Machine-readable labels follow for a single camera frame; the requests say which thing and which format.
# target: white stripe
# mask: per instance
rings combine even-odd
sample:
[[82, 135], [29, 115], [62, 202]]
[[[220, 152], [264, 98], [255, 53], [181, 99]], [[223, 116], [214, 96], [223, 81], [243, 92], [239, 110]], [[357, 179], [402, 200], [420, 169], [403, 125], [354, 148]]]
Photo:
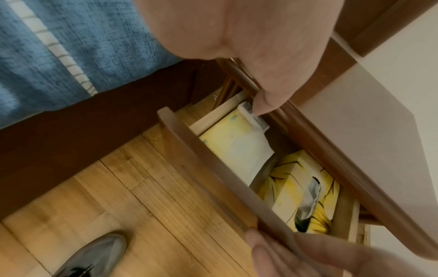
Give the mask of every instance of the white stripe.
[[55, 55], [58, 60], [66, 67], [70, 74], [81, 84], [81, 86], [94, 96], [98, 93], [82, 68], [74, 61], [73, 57], [62, 46], [59, 40], [35, 13], [22, 0], [5, 0], [9, 7], [18, 15], [23, 23], [35, 34], [36, 37]]

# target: gray shoe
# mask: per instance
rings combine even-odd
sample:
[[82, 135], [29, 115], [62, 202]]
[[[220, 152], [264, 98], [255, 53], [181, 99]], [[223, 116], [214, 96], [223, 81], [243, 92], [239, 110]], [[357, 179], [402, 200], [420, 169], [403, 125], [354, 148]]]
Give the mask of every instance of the gray shoe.
[[53, 277], [107, 277], [125, 249], [126, 240], [122, 235], [103, 235], [73, 254]]

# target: hand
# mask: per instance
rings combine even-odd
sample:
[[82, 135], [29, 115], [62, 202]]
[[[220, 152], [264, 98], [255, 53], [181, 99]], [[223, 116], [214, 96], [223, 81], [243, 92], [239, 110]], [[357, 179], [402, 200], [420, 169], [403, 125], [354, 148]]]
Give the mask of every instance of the hand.
[[344, 0], [134, 0], [150, 30], [183, 58], [238, 57], [263, 87], [256, 114], [286, 102], [313, 74]]
[[[351, 244], [328, 235], [296, 233], [296, 242], [311, 259], [355, 277], [424, 276], [396, 256], [370, 247]], [[259, 277], [319, 277], [313, 268], [298, 259], [271, 237], [251, 229], [246, 242], [252, 248], [252, 260]]]

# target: wooden drawer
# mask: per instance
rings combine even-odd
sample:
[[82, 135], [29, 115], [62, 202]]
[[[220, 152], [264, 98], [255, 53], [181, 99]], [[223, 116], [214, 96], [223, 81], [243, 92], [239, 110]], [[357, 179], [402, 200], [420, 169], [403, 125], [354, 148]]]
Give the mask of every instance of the wooden drawer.
[[[370, 84], [376, 82], [375, 80], [359, 80], [358, 76], [364, 73], [355, 69], [356, 71], [351, 71], [352, 77], [349, 76], [347, 81], [344, 80], [345, 77], [339, 78], [341, 85], [334, 88], [331, 86], [327, 89], [330, 94], [322, 94], [325, 97], [322, 100], [316, 97], [313, 105], [298, 109], [287, 102], [280, 109], [265, 115], [264, 119], [271, 127], [266, 137], [275, 154], [249, 188], [198, 137], [235, 109], [240, 102], [250, 100], [259, 89], [256, 82], [245, 75], [241, 68], [229, 64], [223, 67], [250, 96], [245, 92], [234, 96], [193, 124], [190, 129], [179, 122], [168, 108], [160, 110], [158, 115], [162, 124], [166, 159], [215, 206], [217, 212], [236, 232], [243, 236], [250, 227], [261, 229], [314, 267], [321, 271], [326, 270], [303, 255], [295, 245], [291, 229], [254, 193], [276, 163], [275, 158], [305, 149], [342, 185], [331, 235], [355, 241], [361, 203], [414, 253], [438, 259], [438, 236], [434, 235], [434, 231], [438, 231], [435, 223], [438, 219], [438, 204], [436, 198], [430, 195], [433, 187], [430, 178], [428, 181], [424, 176], [424, 155], [417, 151], [418, 141], [410, 140], [417, 138], [409, 133], [412, 123], [416, 129], [415, 120], [409, 112], [405, 113], [400, 103], [395, 103], [386, 94], [382, 95], [381, 86], [373, 87]], [[364, 94], [356, 91], [355, 85], [372, 89], [368, 94], [376, 99], [377, 104], [370, 102], [370, 99], [364, 99]], [[336, 103], [332, 96], [341, 90], [345, 94], [341, 97], [337, 95], [339, 103]], [[395, 122], [394, 130], [384, 132], [381, 131], [382, 124], [379, 122], [373, 121], [372, 124], [375, 125], [372, 125], [368, 118], [357, 116], [364, 113], [363, 106], [358, 105], [356, 109], [348, 110], [351, 120], [342, 117], [345, 113], [330, 112], [324, 106], [325, 103], [330, 103], [330, 107], [350, 107], [348, 105], [358, 99], [361, 99], [358, 103], [363, 106], [373, 107], [372, 111], [377, 119], [387, 120], [388, 117], [381, 116], [386, 114], [381, 113], [389, 109], [391, 115], [401, 117], [402, 120]], [[333, 135], [330, 128], [323, 125], [330, 123], [330, 120], [339, 123], [337, 129], [347, 126], [348, 129], [346, 127], [345, 130], [349, 133], [341, 128], [344, 131], [341, 137]], [[364, 133], [364, 130], [377, 132]], [[406, 148], [406, 140], [410, 140], [412, 151]], [[408, 182], [416, 180], [415, 178], [421, 179], [421, 182]], [[428, 222], [417, 215], [432, 216], [433, 221]]]

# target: blue fabric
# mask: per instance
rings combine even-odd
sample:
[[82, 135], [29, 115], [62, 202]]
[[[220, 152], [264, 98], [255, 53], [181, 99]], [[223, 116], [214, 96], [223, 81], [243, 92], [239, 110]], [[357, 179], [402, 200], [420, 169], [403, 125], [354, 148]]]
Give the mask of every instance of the blue fabric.
[[[104, 91], [180, 61], [152, 36], [131, 0], [25, 0], [96, 89]], [[90, 97], [0, 0], [0, 128]]]

